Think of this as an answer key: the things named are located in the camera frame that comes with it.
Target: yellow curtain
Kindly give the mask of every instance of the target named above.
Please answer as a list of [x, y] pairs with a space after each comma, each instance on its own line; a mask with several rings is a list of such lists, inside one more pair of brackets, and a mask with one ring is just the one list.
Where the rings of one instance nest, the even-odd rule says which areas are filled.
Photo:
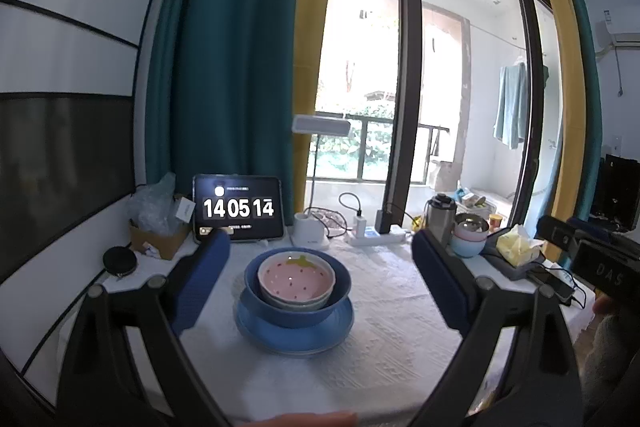
[[[558, 188], [551, 215], [567, 220], [574, 215], [578, 197], [586, 128], [584, 71], [580, 54], [580, 37], [572, 0], [550, 0], [556, 20], [562, 71], [563, 140]], [[547, 243], [545, 255], [557, 261], [560, 250]]]
[[[293, 114], [313, 114], [327, 0], [296, 0], [293, 42]], [[293, 135], [293, 209], [303, 210], [306, 162], [311, 137]]]

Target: white tablecloth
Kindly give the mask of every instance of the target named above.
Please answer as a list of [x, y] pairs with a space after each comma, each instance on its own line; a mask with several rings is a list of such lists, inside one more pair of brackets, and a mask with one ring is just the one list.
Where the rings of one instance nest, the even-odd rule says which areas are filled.
[[[234, 304], [240, 295], [244, 267], [268, 248], [289, 246], [288, 240], [236, 244], [195, 327], [180, 340], [200, 378], [225, 413], [235, 421], [259, 420], [289, 412], [354, 410], [363, 423], [406, 421], [420, 407], [452, 358], [460, 335], [442, 320], [420, 274], [410, 245], [353, 248], [332, 240], [328, 253], [348, 267], [353, 280], [350, 298], [355, 321], [347, 340], [311, 359], [288, 359], [252, 346], [238, 332]], [[179, 254], [195, 248], [188, 239]], [[108, 291], [140, 286], [154, 273], [168, 273], [174, 262], [140, 258], [131, 276], [104, 282]], [[498, 285], [533, 291], [527, 281], [513, 283], [482, 258], [467, 261], [476, 275], [489, 275]], [[572, 339], [590, 323], [593, 293], [582, 311], [561, 307]], [[72, 327], [60, 335], [62, 360]], [[166, 403], [137, 330], [129, 338], [142, 382], [151, 402]], [[497, 385], [506, 360], [511, 331], [505, 330], [482, 391]]]

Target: stacked bowls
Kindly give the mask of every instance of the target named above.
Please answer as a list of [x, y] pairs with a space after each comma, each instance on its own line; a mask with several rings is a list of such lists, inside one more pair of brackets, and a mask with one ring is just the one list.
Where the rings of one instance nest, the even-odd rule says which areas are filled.
[[324, 252], [278, 248], [252, 260], [244, 271], [243, 304], [263, 320], [283, 328], [319, 324], [347, 299], [349, 271]]
[[489, 223], [476, 214], [458, 214], [449, 240], [451, 250], [460, 257], [478, 255], [486, 244]]

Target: plastic bag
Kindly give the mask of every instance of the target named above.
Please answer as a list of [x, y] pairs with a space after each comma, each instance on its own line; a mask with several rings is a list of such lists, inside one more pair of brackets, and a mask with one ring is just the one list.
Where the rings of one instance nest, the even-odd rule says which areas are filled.
[[175, 217], [175, 174], [168, 172], [155, 185], [140, 187], [128, 201], [129, 219], [145, 232], [174, 235], [182, 222]]
[[518, 267], [536, 259], [544, 243], [530, 238], [522, 225], [516, 225], [498, 238], [495, 248], [511, 265]]

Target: yellow tissue package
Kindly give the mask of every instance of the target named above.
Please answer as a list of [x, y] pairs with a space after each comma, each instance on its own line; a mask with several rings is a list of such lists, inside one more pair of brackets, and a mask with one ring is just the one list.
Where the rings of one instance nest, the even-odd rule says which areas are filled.
[[498, 238], [495, 248], [511, 265], [518, 267], [537, 258], [544, 243], [530, 238], [522, 225], [516, 225]]

